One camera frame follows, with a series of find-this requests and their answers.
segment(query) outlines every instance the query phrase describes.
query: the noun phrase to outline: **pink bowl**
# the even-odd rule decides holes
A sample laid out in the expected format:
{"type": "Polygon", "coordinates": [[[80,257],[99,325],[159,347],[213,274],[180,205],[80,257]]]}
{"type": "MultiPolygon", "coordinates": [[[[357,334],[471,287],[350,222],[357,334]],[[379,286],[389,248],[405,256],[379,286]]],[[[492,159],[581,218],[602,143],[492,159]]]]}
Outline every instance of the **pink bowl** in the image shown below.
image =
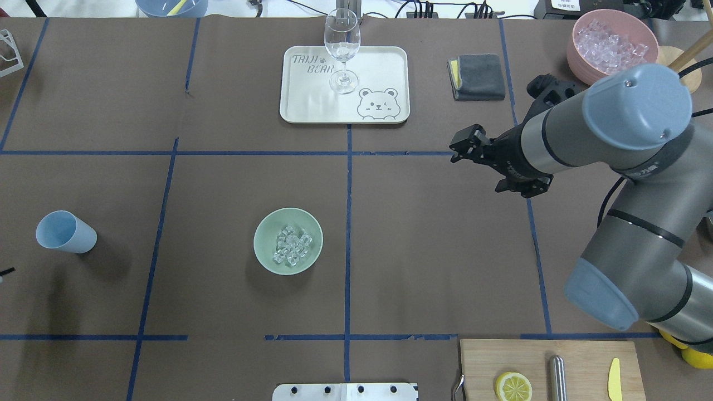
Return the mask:
{"type": "Polygon", "coordinates": [[[597,70],[592,64],[589,64],[575,46],[575,36],[577,32],[589,25],[593,19],[607,24],[616,34],[629,35],[629,41],[634,45],[644,44],[649,46],[649,50],[646,52],[644,59],[649,63],[656,62],[659,56],[659,42],[646,24],[634,16],[617,10],[601,9],[590,11],[577,20],[575,27],[572,29],[570,40],[567,43],[567,62],[572,72],[577,78],[582,80],[582,82],[591,85],[607,76],[606,73],[597,70]]]}

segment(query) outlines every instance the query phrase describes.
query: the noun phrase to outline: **glass stem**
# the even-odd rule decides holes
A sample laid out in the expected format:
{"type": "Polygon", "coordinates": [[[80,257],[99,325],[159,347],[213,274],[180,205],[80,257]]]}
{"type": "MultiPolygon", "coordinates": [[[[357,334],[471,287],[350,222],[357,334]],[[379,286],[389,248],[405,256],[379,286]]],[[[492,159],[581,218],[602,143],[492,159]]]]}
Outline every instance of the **glass stem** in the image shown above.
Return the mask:
{"type": "Polygon", "coordinates": [[[342,76],[339,77],[339,80],[342,83],[349,82],[349,76],[347,75],[347,62],[346,61],[342,62],[342,76]]]}

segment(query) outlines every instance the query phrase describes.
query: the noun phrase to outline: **bear illustration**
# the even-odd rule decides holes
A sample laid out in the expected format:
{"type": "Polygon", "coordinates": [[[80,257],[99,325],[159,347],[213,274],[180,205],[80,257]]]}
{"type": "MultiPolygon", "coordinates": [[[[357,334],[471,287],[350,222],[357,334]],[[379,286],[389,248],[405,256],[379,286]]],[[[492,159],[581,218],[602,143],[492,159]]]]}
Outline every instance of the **bear illustration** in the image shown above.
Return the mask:
{"type": "Polygon", "coordinates": [[[383,92],[363,88],[359,91],[361,103],[356,112],[364,120],[396,120],[401,108],[396,102],[396,89],[388,88],[383,92]]]}

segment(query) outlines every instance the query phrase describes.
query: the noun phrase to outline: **yellow knife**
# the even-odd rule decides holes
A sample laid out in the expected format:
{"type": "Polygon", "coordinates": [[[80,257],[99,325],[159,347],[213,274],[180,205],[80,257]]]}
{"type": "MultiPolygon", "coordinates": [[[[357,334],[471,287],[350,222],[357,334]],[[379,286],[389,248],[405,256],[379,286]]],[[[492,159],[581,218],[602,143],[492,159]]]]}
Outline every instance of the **yellow knife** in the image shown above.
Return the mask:
{"type": "Polygon", "coordinates": [[[610,400],[622,401],[622,380],[619,358],[614,358],[612,365],[609,367],[609,384],[607,387],[610,400]]]}

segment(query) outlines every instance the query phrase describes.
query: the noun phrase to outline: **blue tape line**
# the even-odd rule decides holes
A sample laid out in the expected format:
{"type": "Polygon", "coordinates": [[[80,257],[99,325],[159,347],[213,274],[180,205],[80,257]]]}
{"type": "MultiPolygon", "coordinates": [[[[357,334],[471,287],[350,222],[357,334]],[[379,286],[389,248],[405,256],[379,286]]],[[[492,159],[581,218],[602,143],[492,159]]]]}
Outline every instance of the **blue tape line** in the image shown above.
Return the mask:
{"type": "Polygon", "coordinates": [[[188,341],[187,335],[176,334],[159,334],[159,335],[144,335],[143,341],[188,341]]]}
{"type": "Polygon", "coordinates": [[[195,56],[195,45],[198,42],[198,27],[200,26],[200,18],[195,19],[195,30],[193,31],[193,44],[190,46],[190,57],[188,58],[188,70],[185,72],[185,92],[188,93],[188,85],[190,84],[190,72],[193,70],[193,56],[195,56]]]}
{"type": "Polygon", "coordinates": [[[528,333],[521,334],[521,340],[588,340],[612,338],[659,338],[661,335],[654,332],[646,333],[528,333]]]}
{"type": "Polygon", "coordinates": [[[18,341],[136,341],[136,335],[1,334],[0,340],[18,341]]]}
{"type": "Polygon", "coordinates": [[[499,19],[500,24],[500,41],[503,44],[503,60],[505,61],[505,75],[508,79],[508,91],[510,93],[510,108],[513,112],[513,124],[518,125],[518,117],[515,114],[515,92],[513,91],[513,78],[510,75],[510,61],[508,60],[508,45],[505,43],[505,25],[503,20],[499,19]]]}
{"type": "Polygon", "coordinates": [[[347,237],[344,271],[344,382],[351,381],[349,371],[350,330],[352,318],[352,125],[347,124],[347,237]]]}
{"type": "Polygon", "coordinates": [[[330,151],[179,151],[179,156],[347,156],[330,151]]]}
{"type": "Polygon", "coordinates": [[[344,340],[344,335],[342,334],[278,334],[278,335],[266,335],[265,341],[303,341],[303,340],[344,340]]]}
{"type": "Polygon", "coordinates": [[[545,330],[547,333],[552,333],[552,323],[550,321],[550,308],[547,304],[547,289],[545,287],[545,274],[542,271],[542,258],[540,256],[540,243],[537,239],[537,228],[535,227],[535,214],[533,212],[533,204],[528,199],[528,218],[530,219],[530,231],[533,236],[533,245],[535,246],[535,256],[537,257],[537,274],[540,281],[540,300],[542,302],[542,311],[545,315],[545,330]]]}
{"type": "Polygon", "coordinates": [[[141,339],[136,341],[136,349],[134,349],[134,360],[131,365],[131,376],[129,377],[129,389],[126,393],[126,401],[131,401],[133,398],[133,388],[136,383],[136,372],[138,371],[138,360],[141,356],[141,339]]]}
{"type": "Polygon", "coordinates": [[[45,19],[45,23],[42,26],[42,32],[40,32],[40,37],[37,38],[37,44],[35,45],[35,51],[32,53],[32,59],[30,59],[30,64],[27,65],[27,71],[25,71],[25,77],[22,78],[22,84],[20,85],[20,91],[17,93],[17,98],[15,98],[15,104],[12,106],[12,111],[10,112],[10,118],[7,120],[7,125],[5,126],[5,133],[3,133],[2,140],[0,141],[0,151],[5,148],[5,142],[7,142],[7,136],[10,134],[10,128],[12,127],[12,121],[15,119],[15,113],[17,113],[17,107],[20,105],[20,100],[22,99],[22,94],[25,92],[25,87],[27,86],[27,80],[30,78],[30,73],[32,72],[32,67],[35,65],[35,60],[37,59],[37,53],[40,51],[40,46],[42,45],[42,39],[44,39],[44,34],[47,32],[47,26],[49,25],[49,18],[45,19]]]}
{"type": "MultiPolygon", "coordinates": [[[[136,341],[137,335],[0,334],[0,341],[136,341]]],[[[187,335],[145,335],[144,341],[188,341],[187,335]]]]}
{"type": "MultiPolygon", "coordinates": [[[[515,91],[513,90],[513,78],[510,72],[510,61],[508,60],[508,45],[505,40],[505,25],[503,20],[498,20],[500,24],[500,40],[503,44],[503,58],[505,60],[505,73],[508,78],[508,90],[510,92],[510,107],[513,113],[513,124],[518,125],[518,116],[515,112],[515,91]]],[[[540,245],[537,239],[537,229],[535,228],[535,216],[533,214],[532,202],[527,200],[528,218],[530,219],[530,232],[533,237],[533,245],[535,246],[535,256],[537,259],[538,277],[540,280],[540,300],[542,302],[542,311],[545,318],[545,329],[547,333],[552,333],[552,323],[550,321],[550,308],[547,304],[547,290],[545,287],[545,275],[542,271],[542,258],[540,257],[540,245]]]]}
{"type": "MultiPolygon", "coordinates": [[[[457,334],[349,334],[349,341],[427,340],[444,341],[458,338],[457,334]]],[[[266,335],[265,341],[335,341],[345,340],[341,334],[278,334],[266,335]]]]}
{"type": "Polygon", "coordinates": [[[20,156],[170,156],[171,151],[0,151],[20,156]]]}
{"type": "Polygon", "coordinates": [[[458,338],[457,334],[352,334],[352,340],[428,340],[428,341],[447,341],[458,338]]]}
{"type": "Polygon", "coordinates": [[[362,152],[354,152],[354,156],[452,156],[453,152],[438,152],[438,151],[376,151],[376,152],[369,152],[369,151],[362,151],[362,152]]]}
{"type": "MultiPolygon", "coordinates": [[[[0,151],[15,156],[171,156],[172,151],[0,151]]],[[[348,156],[341,151],[178,151],[177,156],[348,156]]],[[[440,151],[360,151],[352,156],[452,156],[440,151]]]]}
{"type": "Polygon", "coordinates": [[[138,339],[136,340],[136,350],[134,352],[134,360],[131,365],[131,376],[129,379],[129,388],[126,395],[126,400],[131,401],[133,397],[133,388],[136,383],[136,373],[138,371],[138,361],[141,356],[141,343],[143,341],[143,331],[146,326],[146,315],[148,314],[148,303],[151,299],[151,290],[153,288],[153,278],[156,272],[156,262],[158,260],[158,247],[163,234],[163,221],[166,216],[166,205],[168,204],[168,194],[171,189],[171,180],[173,179],[173,166],[176,161],[176,153],[178,152],[178,138],[173,141],[173,150],[171,152],[171,161],[168,165],[168,175],[166,176],[166,187],[163,191],[163,202],[161,203],[161,214],[158,218],[158,229],[156,230],[156,241],[153,244],[153,256],[151,257],[151,268],[148,271],[148,281],[146,283],[146,294],[143,298],[143,309],[141,310],[141,321],[138,326],[138,339]]]}

